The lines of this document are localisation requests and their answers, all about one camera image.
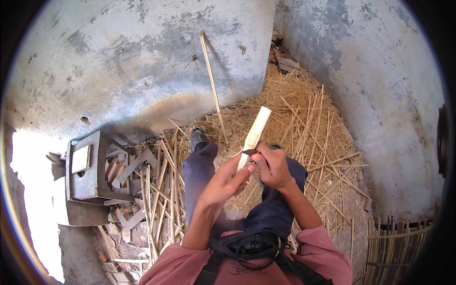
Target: fingernail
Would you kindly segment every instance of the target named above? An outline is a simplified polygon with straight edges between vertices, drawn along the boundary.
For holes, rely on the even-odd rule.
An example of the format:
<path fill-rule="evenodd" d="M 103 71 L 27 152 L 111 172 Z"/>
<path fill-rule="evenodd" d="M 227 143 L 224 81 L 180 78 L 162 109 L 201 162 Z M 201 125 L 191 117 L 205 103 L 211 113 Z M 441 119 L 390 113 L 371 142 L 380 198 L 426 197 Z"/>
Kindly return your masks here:
<path fill-rule="evenodd" d="M 252 159 L 255 161 L 255 162 L 260 162 L 261 161 L 261 157 L 259 155 L 253 155 L 252 156 Z"/>

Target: right hand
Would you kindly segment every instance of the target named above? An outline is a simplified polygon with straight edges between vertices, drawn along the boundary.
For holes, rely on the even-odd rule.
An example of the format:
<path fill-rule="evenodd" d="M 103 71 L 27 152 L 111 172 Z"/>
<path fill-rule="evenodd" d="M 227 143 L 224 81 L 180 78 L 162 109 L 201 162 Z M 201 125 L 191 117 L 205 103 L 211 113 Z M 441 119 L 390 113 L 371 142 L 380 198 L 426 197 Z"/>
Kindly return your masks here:
<path fill-rule="evenodd" d="M 290 185 L 296 184 L 296 180 L 291 176 L 286 162 L 286 154 L 282 149 L 272 150 L 259 142 L 255 148 L 261 154 L 252 155 L 255 161 L 261 181 L 279 192 L 290 189 Z"/>

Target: hay pile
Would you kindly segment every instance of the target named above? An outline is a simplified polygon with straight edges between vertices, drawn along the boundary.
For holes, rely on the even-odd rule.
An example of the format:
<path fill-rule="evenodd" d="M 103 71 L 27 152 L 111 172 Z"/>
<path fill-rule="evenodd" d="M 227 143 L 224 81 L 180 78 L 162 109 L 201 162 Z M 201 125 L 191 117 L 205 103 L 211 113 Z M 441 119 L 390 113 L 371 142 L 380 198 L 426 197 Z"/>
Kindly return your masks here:
<path fill-rule="evenodd" d="M 261 106 L 272 110 L 262 138 L 266 145 L 279 144 L 291 158 L 298 160 L 308 171 L 305 195 L 319 213 L 328 232 L 337 229 L 351 215 L 345 212 L 347 195 L 357 195 L 354 188 L 361 171 L 359 154 L 337 108 L 322 86 L 311 78 L 294 73 L 281 74 L 276 65 L 269 64 L 261 95 L 222 109 L 229 142 L 224 142 L 216 114 L 207 115 L 182 127 L 179 133 L 178 158 L 182 162 L 189 154 L 190 132 L 203 127 L 210 139 L 219 146 L 214 161 L 216 169 L 244 146 L 245 136 Z M 261 202 L 262 188 L 258 185 L 258 171 L 245 190 L 227 201 L 225 210 L 235 210 L 246 217 Z"/>

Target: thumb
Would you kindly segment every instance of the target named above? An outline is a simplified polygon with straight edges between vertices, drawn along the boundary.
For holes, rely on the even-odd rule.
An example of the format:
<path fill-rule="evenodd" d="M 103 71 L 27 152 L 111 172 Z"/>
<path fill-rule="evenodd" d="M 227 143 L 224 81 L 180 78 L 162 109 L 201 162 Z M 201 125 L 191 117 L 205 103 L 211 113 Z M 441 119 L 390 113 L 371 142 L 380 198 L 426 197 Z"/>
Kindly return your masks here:
<path fill-rule="evenodd" d="M 258 171 L 262 180 L 268 181 L 271 176 L 271 171 L 269 170 L 268 162 L 261 154 L 252 155 L 252 159 L 255 161 L 258 166 Z"/>
<path fill-rule="evenodd" d="M 229 184 L 233 187 L 233 189 L 238 189 L 239 186 L 246 182 L 249 179 L 250 174 L 255 170 L 255 166 L 253 164 L 249 164 L 244 166 L 239 170 L 238 173 L 231 179 Z"/>

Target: dark blue pants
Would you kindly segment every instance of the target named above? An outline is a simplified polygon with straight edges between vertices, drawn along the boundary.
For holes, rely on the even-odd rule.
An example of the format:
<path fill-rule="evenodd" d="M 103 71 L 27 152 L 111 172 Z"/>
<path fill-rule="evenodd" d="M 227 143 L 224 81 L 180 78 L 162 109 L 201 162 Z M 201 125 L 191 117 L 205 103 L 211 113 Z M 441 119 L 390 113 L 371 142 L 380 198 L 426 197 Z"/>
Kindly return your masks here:
<path fill-rule="evenodd" d="M 185 208 L 187 222 L 190 225 L 198 197 L 215 173 L 214 159 L 217 156 L 217 145 L 208 144 L 199 151 L 191 153 L 182 163 L 185 182 Z M 301 192 L 307 178 L 306 169 L 294 159 L 286 158 L 291 176 L 296 179 Z M 245 219 L 227 220 L 222 210 L 211 230 L 212 237 L 219 237 L 230 230 L 273 229 L 282 237 L 288 237 L 293 223 L 293 212 L 282 194 L 265 186 L 261 195 L 262 202 L 253 208 Z"/>

